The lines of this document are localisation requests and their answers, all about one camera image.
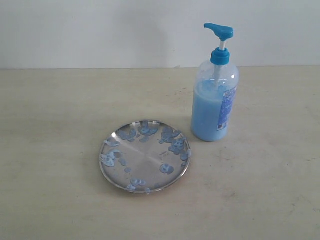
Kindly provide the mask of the blue pump dispenser bottle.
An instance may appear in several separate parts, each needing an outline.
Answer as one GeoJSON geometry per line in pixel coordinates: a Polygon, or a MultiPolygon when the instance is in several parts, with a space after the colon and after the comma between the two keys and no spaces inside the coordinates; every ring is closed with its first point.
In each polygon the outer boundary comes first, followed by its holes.
{"type": "Polygon", "coordinates": [[[238,68],[230,63],[230,52],[226,48],[226,41],[234,36],[234,29],[214,23],[205,23],[204,27],[213,31],[220,45],[197,70],[191,131],[202,141],[215,142],[228,132],[240,75],[238,68]]]}

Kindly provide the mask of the round steel plate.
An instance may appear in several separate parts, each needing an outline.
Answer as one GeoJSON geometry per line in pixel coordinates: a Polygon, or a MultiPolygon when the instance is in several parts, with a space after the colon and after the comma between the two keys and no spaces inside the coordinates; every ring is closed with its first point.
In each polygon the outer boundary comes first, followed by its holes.
{"type": "Polygon", "coordinates": [[[122,125],[99,151],[103,176],[115,187],[134,194],[159,192],[187,171],[191,147],[177,128],[144,119],[122,125]]]}

